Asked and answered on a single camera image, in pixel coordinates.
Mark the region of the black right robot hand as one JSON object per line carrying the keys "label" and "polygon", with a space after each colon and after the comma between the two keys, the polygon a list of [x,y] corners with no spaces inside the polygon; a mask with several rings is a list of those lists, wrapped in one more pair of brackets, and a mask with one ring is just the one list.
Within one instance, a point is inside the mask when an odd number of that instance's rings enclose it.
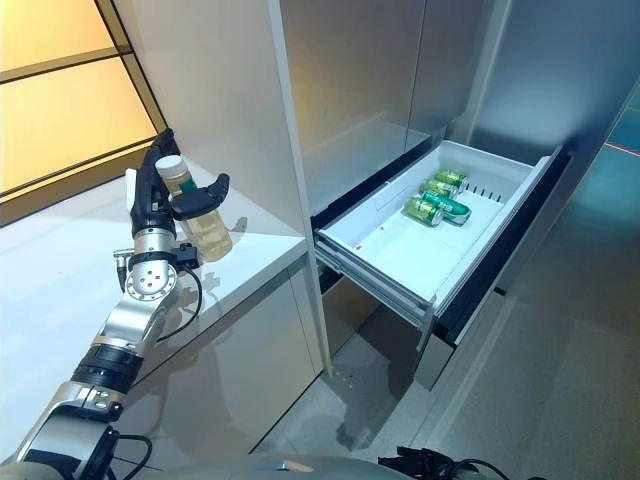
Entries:
{"label": "black right robot hand", "polygon": [[377,463],[414,479],[450,479],[455,465],[447,455],[406,446],[397,446],[395,456],[379,457]]}

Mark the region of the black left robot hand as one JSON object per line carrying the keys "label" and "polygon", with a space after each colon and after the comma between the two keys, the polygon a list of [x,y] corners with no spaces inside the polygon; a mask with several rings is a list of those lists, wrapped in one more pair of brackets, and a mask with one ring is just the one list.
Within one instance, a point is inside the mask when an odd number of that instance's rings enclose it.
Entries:
{"label": "black left robot hand", "polygon": [[159,133],[146,151],[144,160],[135,169],[134,201],[129,209],[131,234],[160,228],[176,235],[175,221],[198,218],[216,210],[229,192],[230,177],[220,174],[208,187],[184,193],[185,199],[169,199],[169,190],[156,169],[156,162],[180,150],[171,128]]}

